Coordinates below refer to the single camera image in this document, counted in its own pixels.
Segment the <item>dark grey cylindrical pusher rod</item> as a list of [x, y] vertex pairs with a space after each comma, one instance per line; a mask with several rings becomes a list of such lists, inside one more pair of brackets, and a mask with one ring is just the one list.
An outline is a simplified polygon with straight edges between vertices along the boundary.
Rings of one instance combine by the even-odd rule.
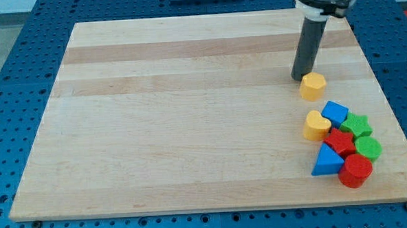
[[301, 81], [303, 76], [311, 73], [325, 28], [326, 21], [312, 21], [305, 17], [291, 68], [294, 80]]

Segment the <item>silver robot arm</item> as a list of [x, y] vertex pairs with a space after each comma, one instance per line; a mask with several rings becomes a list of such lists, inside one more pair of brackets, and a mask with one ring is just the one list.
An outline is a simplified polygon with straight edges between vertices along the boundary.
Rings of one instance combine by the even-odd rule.
[[291, 68], [293, 79], [301, 81], [303, 76], [311, 73], [328, 19], [345, 17], [356, 1], [294, 0], [295, 8], [301, 10], [305, 18]]

